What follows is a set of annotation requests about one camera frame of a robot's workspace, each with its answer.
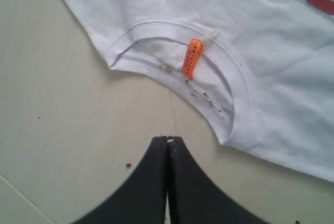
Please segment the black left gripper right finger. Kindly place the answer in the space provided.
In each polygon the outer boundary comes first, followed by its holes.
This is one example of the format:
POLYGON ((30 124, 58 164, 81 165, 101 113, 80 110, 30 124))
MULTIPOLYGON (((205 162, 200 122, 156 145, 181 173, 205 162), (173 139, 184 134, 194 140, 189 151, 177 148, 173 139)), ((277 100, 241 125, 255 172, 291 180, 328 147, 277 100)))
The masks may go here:
POLYGON ((168 139, 167 194, 171 223, 266 223, 221 191, 180 137, 168 139))

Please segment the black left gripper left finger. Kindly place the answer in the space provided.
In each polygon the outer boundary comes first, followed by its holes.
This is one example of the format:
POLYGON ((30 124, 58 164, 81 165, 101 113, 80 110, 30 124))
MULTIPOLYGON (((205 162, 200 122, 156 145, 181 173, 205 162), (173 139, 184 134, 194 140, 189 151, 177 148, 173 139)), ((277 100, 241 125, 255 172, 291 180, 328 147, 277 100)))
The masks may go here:
POLYGON ((164 223, 167 153, 167 137, 153 138, 127 180, 75 223, 164 223))

